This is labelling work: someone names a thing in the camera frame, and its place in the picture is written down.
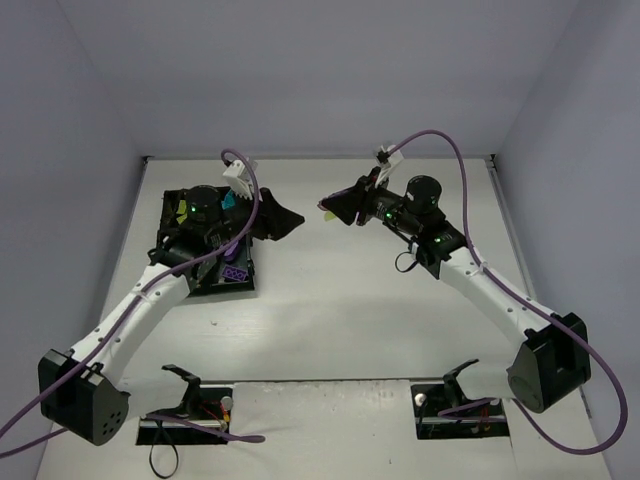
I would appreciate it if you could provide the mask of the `lime green lego brick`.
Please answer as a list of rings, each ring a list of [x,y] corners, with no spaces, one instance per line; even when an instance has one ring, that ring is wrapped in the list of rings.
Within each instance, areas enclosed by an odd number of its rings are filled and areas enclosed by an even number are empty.
[[[175,213],[175,222],[177,225],[181,225],[188,218],[189,208],[185,200],[180,200]]]

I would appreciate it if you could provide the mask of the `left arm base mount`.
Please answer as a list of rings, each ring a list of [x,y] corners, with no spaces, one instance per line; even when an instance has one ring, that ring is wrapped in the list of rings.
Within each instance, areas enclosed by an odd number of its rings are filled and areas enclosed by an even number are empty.
[[[234,387],[231,384],[203,384],[199,399],[191,407],[159,410],[157,414],[229,433],[233,403]],[[147,417],[138,421],[135,439],[136,446],[212,446],[227,443],[224,438],[175,421],[162,421],[159,428],[156,421]]]

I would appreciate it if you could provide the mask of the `purple round paw lego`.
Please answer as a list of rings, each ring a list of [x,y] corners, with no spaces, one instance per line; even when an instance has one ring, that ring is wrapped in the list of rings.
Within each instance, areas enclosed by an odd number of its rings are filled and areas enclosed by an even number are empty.
[[[243,250],[242,241],[234,242],[230,245],[230,247],[224,252],[223,259],[225,263],[233,263],[239,257]]]

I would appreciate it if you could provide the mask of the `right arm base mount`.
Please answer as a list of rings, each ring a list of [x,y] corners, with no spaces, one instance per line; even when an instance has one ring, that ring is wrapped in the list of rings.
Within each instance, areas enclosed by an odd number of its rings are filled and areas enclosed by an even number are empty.
[[[447,372],[439,381],[410,385],[415,434],[418,440],[510,436],[505,410],[500,400],[470,400],[459,386],[459,374],[477,362],[478,360],[469,360]]]

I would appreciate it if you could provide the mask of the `teal 2x4 lego brick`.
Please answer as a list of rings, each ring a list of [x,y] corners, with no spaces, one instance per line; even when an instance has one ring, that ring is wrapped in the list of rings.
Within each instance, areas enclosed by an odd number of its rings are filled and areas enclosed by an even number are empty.
[[[224,211],[226,211],[234,208],[236,205],[237,205],[237,199],[236,199],[235,192],[229,189],[221,201],[221,207]]]

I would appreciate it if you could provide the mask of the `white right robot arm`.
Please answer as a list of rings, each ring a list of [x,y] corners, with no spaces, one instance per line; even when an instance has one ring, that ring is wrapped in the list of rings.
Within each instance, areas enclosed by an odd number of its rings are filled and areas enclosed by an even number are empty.
[[[508,365],[469,360],[444,383],[455,406],[485,398],[515,399],[542,413],[591,377],[584,346],[587,328],[575,314],[559,316],[523,295],[474,259],[469,243],[439,208],[440,183],[411,178],[404,194],[387,188],[381,168],[320,200],[322,210],[346,225],[378,219],[404,240],[415,264],[466,298],[506,337],[514,352]]]

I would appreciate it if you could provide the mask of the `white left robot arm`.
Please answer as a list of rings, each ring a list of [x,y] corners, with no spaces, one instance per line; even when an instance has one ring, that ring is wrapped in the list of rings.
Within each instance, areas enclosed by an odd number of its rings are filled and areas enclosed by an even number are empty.
[[[186,382],[172,395],[137,393],[122,376],[167,313],[189,297],[255,287],[251,247],[278,241],[304,223],[302,215],[260,188],[256,200],[228,187],[167,190],[149,263],[125,298],[86,337],[65,352],[50,350],[38,364],[42,414],[95,446],[110,441],[131,416],[164,411],[186,417],[200,401],[199,378],[175,365]]]

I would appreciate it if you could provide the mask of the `purple 2x4 lego brick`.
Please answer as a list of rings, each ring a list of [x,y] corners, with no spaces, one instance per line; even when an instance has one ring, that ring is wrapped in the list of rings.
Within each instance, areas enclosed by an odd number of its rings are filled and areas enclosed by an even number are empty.
[[[225,282],[245,282],[250,277],[250,274],[242,268],[226,265],[221,271],[220,277]]]

